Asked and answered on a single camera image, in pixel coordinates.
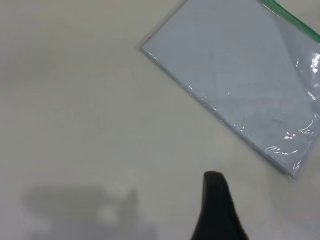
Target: white table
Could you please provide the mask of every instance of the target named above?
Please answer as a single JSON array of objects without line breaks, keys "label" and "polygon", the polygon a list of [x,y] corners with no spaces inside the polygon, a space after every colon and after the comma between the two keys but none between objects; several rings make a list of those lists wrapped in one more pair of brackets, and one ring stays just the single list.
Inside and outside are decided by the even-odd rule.
[{"label": "white table", "polygon": [[189,239],[211,170],[250,239],[319,239],[320,147],[290,182],[140,52],[181,3],[0,3],[0,239]]}]

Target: clear plastic sleeve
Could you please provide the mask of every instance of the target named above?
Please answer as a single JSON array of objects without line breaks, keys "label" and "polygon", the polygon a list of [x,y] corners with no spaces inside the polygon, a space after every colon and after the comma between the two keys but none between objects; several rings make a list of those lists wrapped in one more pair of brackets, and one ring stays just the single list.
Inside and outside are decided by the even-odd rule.
[{"label": "clear plastic sleeve", "polygon": [[188,0],[142,47],[295,178],[320,134],[320,45],[256,0]]}]

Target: green zip seal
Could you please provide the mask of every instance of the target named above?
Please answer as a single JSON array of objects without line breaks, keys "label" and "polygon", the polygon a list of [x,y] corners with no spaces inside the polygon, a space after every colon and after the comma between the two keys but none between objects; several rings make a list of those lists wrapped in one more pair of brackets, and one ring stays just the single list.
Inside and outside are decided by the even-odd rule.
[{"label": "green zip seal", "polygon": [[311,37],[313,40],[320,44],[320,35],[316,31],[314,31],[311,27],[303,23],[290,12],[288,12],[275,0],[260,0],[260,2],[270,11],[283,17],[284,19],[292,23],[294,26],[296,26],[298,29],[300,29],[305,34],[309,35],[309,37]]}]

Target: white surface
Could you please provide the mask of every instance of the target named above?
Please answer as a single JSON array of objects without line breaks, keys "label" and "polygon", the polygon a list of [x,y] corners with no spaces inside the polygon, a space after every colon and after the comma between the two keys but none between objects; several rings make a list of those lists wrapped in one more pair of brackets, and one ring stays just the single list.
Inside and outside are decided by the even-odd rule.
[{"label": "white surface", "polygon": [[1,1],[0,239],[189,239],[209,170],[251,239],[319,239],[320,148],[290,183],[139,51],[180,3]]}]

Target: black object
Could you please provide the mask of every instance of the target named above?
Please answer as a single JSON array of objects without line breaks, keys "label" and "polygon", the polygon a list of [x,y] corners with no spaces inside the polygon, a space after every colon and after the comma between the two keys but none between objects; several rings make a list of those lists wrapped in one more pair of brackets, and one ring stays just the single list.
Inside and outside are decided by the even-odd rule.
[{"label": "black object", "polygon": [[192,240],[248,240],[225,177],[208,171],[203,178],[201,213]]}]

